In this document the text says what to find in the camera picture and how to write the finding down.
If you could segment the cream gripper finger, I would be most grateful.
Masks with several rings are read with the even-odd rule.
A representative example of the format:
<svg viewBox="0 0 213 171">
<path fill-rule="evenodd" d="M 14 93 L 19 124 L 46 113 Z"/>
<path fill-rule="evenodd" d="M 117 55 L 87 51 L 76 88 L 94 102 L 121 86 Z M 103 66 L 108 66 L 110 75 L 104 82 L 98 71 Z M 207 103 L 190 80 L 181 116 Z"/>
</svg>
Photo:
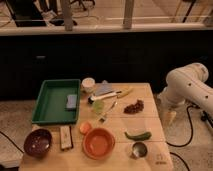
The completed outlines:
<svg viewBox="0 0 213 171">
<path fill-rule="evenodd" d="M 176 114 L 177 114 L 176 111 L 167 111 L 164 114 L 164 121 L 163 121 L 164 125 L 169 126 L 173 122 L 173 120 L 175 119 Z"/>
</svg>

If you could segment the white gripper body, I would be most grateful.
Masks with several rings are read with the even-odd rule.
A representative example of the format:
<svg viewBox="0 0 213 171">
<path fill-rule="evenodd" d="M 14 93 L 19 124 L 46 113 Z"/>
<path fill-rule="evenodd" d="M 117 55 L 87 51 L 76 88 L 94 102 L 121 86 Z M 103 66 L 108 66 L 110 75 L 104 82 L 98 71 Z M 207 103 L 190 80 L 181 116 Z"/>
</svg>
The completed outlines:
<svg viewBox="0 0 213 171">
<path fill-rule="evenodd" d="M 174 89 L 165 87 L 157 98 L 160 100 L 162 112 L 167 113 L 185 103 L 185 99 Z"/>
</svg>

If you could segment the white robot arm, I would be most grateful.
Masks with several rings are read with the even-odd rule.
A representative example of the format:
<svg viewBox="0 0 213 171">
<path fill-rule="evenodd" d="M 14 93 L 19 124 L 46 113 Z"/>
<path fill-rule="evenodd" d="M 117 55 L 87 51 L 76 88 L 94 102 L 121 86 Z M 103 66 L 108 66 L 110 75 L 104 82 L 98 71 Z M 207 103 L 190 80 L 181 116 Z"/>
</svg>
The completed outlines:
<svg viewBox="0 0 213 171">
<path fill-rule="evenodd" d="M 171 70 L 166 76 L 167 86 L 158 95 L 163 112 L 162 124 L 167 127 L 174 120 L 174 109 L 189 100 L 213 117 L 213 88 L 206 84 L 209 71 L 202 63 L 191 63 Z"/>
</svg>

